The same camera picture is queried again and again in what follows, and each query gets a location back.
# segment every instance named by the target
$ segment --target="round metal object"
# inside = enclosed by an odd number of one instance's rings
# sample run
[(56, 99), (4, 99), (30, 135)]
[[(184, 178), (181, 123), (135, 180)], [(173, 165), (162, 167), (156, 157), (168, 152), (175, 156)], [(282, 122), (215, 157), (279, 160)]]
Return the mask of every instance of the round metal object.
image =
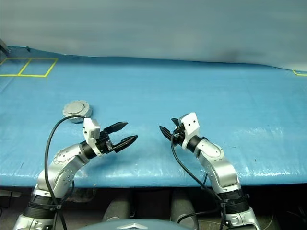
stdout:
[[(72, 101), (65, 105), (63, 109), (63, 115), (65, 117), (72, 116), (72, 115), (81, 115), (85, 117), (90, 117), (92, 114), (92, 108), (90, 107), (89, 103), (85, 100), (77, 100)], [(71, 118), (70, 121), (73, 123), (82, 122), (82, 118), (75, 117)]]

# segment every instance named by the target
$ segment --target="yellow tape line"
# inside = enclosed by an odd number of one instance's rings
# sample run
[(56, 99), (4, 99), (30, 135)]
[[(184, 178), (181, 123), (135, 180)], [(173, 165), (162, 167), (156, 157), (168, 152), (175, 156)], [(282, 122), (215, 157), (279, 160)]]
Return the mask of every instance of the yellow tape line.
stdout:
[[(49, 57), (7, 57), (2, 62), (0, 62), (0, 65), (2, 65), (6, 60), (10, 60), (10, 59), (13, 59), (13, 60), (28, 59), (28, 61), (21, 68), (18, 74), (0, 74), (0, 77), (41, 77), (41, 78), (45, 78), (48, 76), (48, 74), (50, 73), (50, 71), (53, 69), (56, 62), (58, 61), (57, 58), (49, 58)], [(30, 64), (32, 60), (53, 60), (53, 63), (45, 74), (22, 74), (22, 72), (25, 70), (25, 68), (27, 68), (27, 66)]]
[(307, 76), (307, 73), (298, 73), (296, 70), (292, 70), (292, 72), (297, 76)]

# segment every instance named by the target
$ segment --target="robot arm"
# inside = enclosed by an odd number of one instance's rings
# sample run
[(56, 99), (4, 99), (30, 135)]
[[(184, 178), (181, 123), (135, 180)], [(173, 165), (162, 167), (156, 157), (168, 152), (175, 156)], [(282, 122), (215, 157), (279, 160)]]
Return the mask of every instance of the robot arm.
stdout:
[[(118, 122), (100, 132), (100, 126), (96, 120), (84, 119), (85, 141), (60, 150), (48, 167), (49, 183), (59, 204), (62, 203), (77, 171), (90, 159), (111, 151), (119, 152), (137, 139), (137, 135), (130, 136), (113, 145), (109, 134), (121, 130), (126, 124), (127, 122)], [(50, 230), (57, 208), (60, 209), (60, 205), (54, 206), (43, 170), (38, 177), (26, 210), (19, 216), (13, 229)]]
[[(172, 121), (179, 130), (174, 137), (174, 144), (194, 153), (205, 168), (213, 190), (226, 201), (221, 204), (225, 205), (225, 225), (229, 228), (260, 230), (254, 211), (241, 190), (236, 170), (226, 159), (224, 151), (207, 138), (198, 136), (200, 126), (196, 114), (190, 113), (179, 119), (173, 118)], [(160, 129), (170, 140), (172, 135), (169, 130), (162, 126)]]

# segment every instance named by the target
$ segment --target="blue tarp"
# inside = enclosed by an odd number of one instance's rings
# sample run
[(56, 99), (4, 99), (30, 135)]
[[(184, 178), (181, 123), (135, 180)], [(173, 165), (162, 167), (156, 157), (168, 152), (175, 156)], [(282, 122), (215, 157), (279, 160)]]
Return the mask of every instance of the blue tarp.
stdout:
[[(87, 100), (93, 118), (117, 143), (138, 134), (120, 153), (94, 158), (76, 174), (79, 187), (196, 186), (177, 164), (159, 125), (196, 112), (200, 134), (220, 145), (242, 184), (307, 182), (307, 77), (261, 65), (221, 64), (121, 57), (65, 56), (13, 49), (11, 57), (58, 58), (43, 77), (0, 77), (0, 185), (34, 186), (43, 170), (47, 138), (64, 105)], [(18, 73), (26, 60), (6, 60), (0, 74)], [(50, 63), (31, 62), (27, 74)], [(56, 131), (50, 159), (83, 141), (82, 124)], [(177, 148), (187, 167), (203, 179), (192, 153)]]

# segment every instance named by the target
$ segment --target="white backdrop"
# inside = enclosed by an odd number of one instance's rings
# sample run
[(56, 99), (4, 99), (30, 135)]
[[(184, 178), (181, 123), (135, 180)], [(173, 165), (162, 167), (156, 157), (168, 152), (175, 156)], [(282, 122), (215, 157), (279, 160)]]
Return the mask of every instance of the white backdrop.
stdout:
[(307, 0), (0, 0), (10, 46), (307, 70)]

